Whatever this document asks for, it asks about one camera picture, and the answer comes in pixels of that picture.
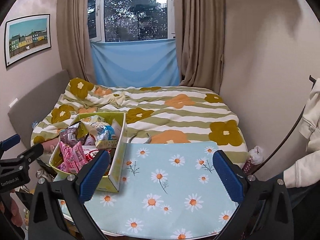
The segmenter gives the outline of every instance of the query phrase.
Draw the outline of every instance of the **jacket sleeve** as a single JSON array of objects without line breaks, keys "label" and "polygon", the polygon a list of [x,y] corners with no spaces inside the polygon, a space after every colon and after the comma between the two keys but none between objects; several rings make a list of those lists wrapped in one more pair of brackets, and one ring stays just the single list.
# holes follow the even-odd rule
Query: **jacket sleeve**
[{"label": "jacket sleeve", "polygon": [[313,87],[302,116],[300,133],[307,139],[316,130],[320,119],[320,79]]},{"label": "jacket sleeve", "polygon": [[320,180],[320,151],[313,152],[296,161],[284,171],[284,183],[287,188],[307,187]]}]

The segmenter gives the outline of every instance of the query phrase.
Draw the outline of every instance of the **finger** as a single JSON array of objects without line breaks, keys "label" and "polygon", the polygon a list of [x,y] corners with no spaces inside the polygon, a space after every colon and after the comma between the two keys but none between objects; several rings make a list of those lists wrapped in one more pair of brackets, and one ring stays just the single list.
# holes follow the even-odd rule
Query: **finger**
[{"label": "finger", "polygon": [[21,227],[23,222],[22,222],[22,218],[20,216],[20,214],[16,215],[16,216],[12,216],[11,218],[11,222],[16,225],[17,227]]},{"label": "finger", "polygon": [[13,216],[16,216],[19,213],[19,207],[14,200],[11,201],[11,213]]},{"label": "finger", "polygon": [[0,210],[2,213],[4,213],[4,206],[3,206],[2,202],[0,202]]}]

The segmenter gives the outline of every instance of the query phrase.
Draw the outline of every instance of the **yellow box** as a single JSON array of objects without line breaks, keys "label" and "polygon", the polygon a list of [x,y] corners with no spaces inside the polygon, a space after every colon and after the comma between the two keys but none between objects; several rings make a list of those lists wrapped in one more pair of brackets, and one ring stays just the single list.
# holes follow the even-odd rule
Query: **yellow box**
[{"label": "yellow box", "polygon": [[[111,164],[109,174],[103,176],[97,189],[102,191],[108,191],[113,193],[119,192],[120,179],[121,179],[121,170],[124,160],[124,153],[127,143],[127,122],[125,113],[115,113],[115,112],[101,112],[101,113],[87,113],[87,114],[78,114],[76,118],[72,121],[72,124],[79,122],[81,119],[90,117],[93,115],[99,115],[105,119],[107,123],[112,124],[113,119],[115,119],[119,125],[122,124],[121,134],[119,137],[119,142],[116,148],[115,156]],[[57,167],[63,162],[62,156],[60,156],[60,146],[56,146],[49,164],[50,166],[63,178],[66,178],[70,175],[67,172],[59,170]]]}]

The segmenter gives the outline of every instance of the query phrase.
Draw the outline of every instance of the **floral comforter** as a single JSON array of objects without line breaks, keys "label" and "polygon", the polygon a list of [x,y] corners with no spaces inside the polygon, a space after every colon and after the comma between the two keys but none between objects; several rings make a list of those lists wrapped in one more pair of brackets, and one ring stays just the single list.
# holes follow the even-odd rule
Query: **floral comforter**
[{"label": "floral comforter", "polygon": [[[80,78],[70,80],[54,109],[33,130],[31,145],[59,135],[79,113],[127,113],[132,143],[193,143],[214,141],[241,167],[248,157],[238,117],[222,98],[204,88],[106,88]],[[217,149],[208,147],[208,153]]]}]

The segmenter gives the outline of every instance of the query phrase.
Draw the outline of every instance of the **blue gripper pad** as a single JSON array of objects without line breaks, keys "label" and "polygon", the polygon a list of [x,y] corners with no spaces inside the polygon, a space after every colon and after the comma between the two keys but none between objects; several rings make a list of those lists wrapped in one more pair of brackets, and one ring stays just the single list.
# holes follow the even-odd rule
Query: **blue gripper pad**
[{"label": "blue gripper pad", "polygon": [[82,167],[77,175],[76,190],[79,201],[83,204],[89,201],[110,162],[109,152],[100,150],[91,162]]},{"label": "blue gripper pad", "polygon": [[3,150],[5,152],[13,146],[17,145],[19,142],[20,136],[18,134],[15,134],[2,142],[0,150]]},{"label": "blue gripper pad", "polygon": [[221,150],[216,151],[213,154],[212,161],[231,200],[241,203],[247,188],[247,182],[243,171],[239,166],[234,165]]}]

